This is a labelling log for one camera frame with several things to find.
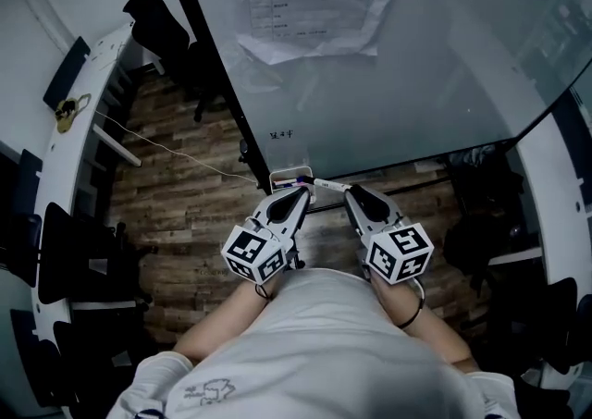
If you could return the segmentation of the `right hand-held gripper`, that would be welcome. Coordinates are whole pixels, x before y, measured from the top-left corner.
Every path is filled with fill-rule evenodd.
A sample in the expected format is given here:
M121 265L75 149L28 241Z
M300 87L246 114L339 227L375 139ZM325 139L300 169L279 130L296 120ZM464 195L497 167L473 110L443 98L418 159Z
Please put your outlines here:
M383 192L352 185L344 192L344 203L352 227L362 238L369 232L404 224L402 210ZM362 264L395 285L422 275L434 245L420 223L388 228L370 236Z

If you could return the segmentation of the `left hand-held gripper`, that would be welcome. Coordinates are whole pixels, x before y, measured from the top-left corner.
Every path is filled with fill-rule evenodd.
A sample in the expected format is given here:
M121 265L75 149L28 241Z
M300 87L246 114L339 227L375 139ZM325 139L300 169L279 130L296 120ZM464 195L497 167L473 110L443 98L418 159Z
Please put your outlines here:
M302 227L311 193L307 188L277 191L265 197L242 226L235 226L221 254L235 275L263 286L286 269L303 269L293 239Z

